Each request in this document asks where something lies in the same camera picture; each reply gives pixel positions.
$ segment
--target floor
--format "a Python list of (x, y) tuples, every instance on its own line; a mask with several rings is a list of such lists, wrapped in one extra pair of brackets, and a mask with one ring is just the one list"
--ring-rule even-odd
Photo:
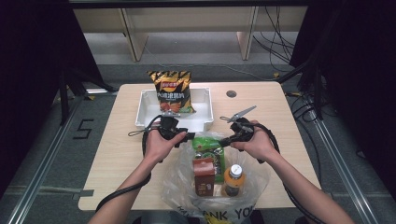
[[(258, 40), (270, 47), (271, 43), (262, 35), (272, 39), (273, 34), (255, 34)], [(297, 33), (283, 34), (283, 37), (291, 43), (295, 41), (296, 36)], [(151, 34), (143, 57), (138, 63), (132, 62), (123, 34), (86, 34), (86, 38), (94, 59), (101, 69), (105, 69), (107, 65), (150, 66), (155, 64), (164, 66), (172, 64), (184, 67), (202, 66), (207, 69), (221, 65), (224, 72), (236, 70), (237, 73), (248, 76), (256, 76), (256, 74), (244, 68), (248, 69), (251, 65), (261, 63), (271, 64), (274, 71), (279, 69), (277, 71), (279, 74), (285, 74), (282, 69), (291, 69), (283, 60), (263, 49), (257, 41), (252, 42), (249, 59), (243, 61), (235, 33)], [(273, 45), (273, 50), (285, 58), (289, 57), (289, 53), (286, 53), (279, 45)], [(117, 73), (114, 77), (107, 78), (117, 79)], [(297, 76), (284, 83), (282, 86), (284, 91), (296, 91), (295, 84), (298, 78)], [(102, 105), (111, 105), (115, 97), (115, 95), (98, 96), (100, 101), (92, 102), (82, 99), (79, 102), (81, 106), (76, 109), (74, 116), (77, 120), (87, 117), (102, 120), (95, 125), (97, 125), (96, 128), (103, 130), (111, 107), (102, 107)], [(47, 158), (48, 148), (53, 147), (52, 139), (59, 136), (57, 133), (60, 127), (58, 125), (60, 104), (57, 100), (57, 98), (54, 99), (53, 113), (49, 115), (49, 122), (44, 125), (42, 133), (0, 202), (0, 223), (8, 223), (10, 215), (15, 215), (12, 212), (13, 209), (23, 207), (23, 204), (19, 204), (21, 196), (26, 189), (29, 189), (29, 183), (34, 178), (43, 158)], [(301, 98), (288, 97), (292, 111), (299, 107), (304, 108), (306, 106), (304, 104), (309, 103), (310, 100), (309, 97), (305, 97), (304, 101)], [(102, 113), (94, 115), (92, 111)], [(331, 105), (324, 106), (322, 113), (325, 118), (323, 122), (303, 120), (304, 124), (298, 123), (298, 126), (323, 190), (340, 203), (357, 223), (394, 222), (396, 203), (363, 155), (357, 153), (359, 147), (347, 127), (344, 126), (342, 119), (336, 116), (336, 110)], [(314, 116), (313, 113), (307, 113), (305, 119), (312, 119)], [(73, 122), (70, 130), (76, 130), (78, 125), (81, 124)], [(64, 133), (61, 141), (73, 138), (69, 130), (64, 130)], [(92, 135), (95, 134), (97, 134), (96, 138), (100, 139), (100, 133), (92, 132)], [(62, 150), (53, 155), (52, 166), (42, 174), (43, 180), (38, 186), (37, 196), (31, 204), (23, 207), (25, 211), (21, 215), (23, 223), (83, 223), (89, 220), (92, 213), (81, 212), (77, 209), (80, 189), (76, 186), (82, 188), (85, 183), (86, 176), (79, 170), (89, 171), (90, 162), (92, 162), (90, 160), (95, 151), (88, 148), (95, 148), (97, 143), (85, 144), (87, 144), (86, 151), (76, 151), (73, 144), (63, 144)], [(72, 161), (81, 165), (75, 167), (71, 164)], [(130, 223), (140, 215), (138, 211), (132, 213), (129, 217)], [(294, 223), (295, 218), (300, 215), (301, 213), (295, 208), (262, 211), (266, 223)]]

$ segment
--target snack box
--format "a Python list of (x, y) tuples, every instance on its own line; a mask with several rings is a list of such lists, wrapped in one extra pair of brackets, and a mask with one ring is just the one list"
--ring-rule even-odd
[[(191, 104), (195, 113), (180, 113), (178, 128), (187, 128), (189, 133), (205, 132), (213, 124), (212, 101), (209, 88), (190, 89)], [(161, 115), (160, 103), (155, 90), (143, 90), (140, 94), (139, 108), (135, 125), (139, 130), (145, 129), (152, 119)]]
[(215, 167), (213, 158), (192, 160), (195, 193), (198, 196), (213, 196), (215, 187)]

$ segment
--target chip bag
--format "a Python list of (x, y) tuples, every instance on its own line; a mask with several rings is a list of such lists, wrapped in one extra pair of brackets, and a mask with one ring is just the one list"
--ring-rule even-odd
[(154, 82), (161, 111), (195, 113), (191, 105), (190, 71), (148, 71)]

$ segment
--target bottle cap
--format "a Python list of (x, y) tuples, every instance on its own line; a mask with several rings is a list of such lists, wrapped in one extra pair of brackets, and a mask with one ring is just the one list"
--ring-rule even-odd
[(230, 169), (230, 175), (233, 178), (238, 178), (242, 174), (242, 167), (238, 164), (234, 164)]

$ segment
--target person's right hand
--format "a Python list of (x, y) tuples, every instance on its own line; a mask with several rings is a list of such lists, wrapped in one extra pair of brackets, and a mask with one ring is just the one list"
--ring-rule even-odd
[[(252, 120), (251, 123), (259, 122), (257, 120)], [(254, 127), (253, 137), (248, 142), (233, 142), (230, 146), (243, 149), (250, 156), (262, 161), (267, 161), (268, 156), (276, 152), (268, 134), (259, 127)]]

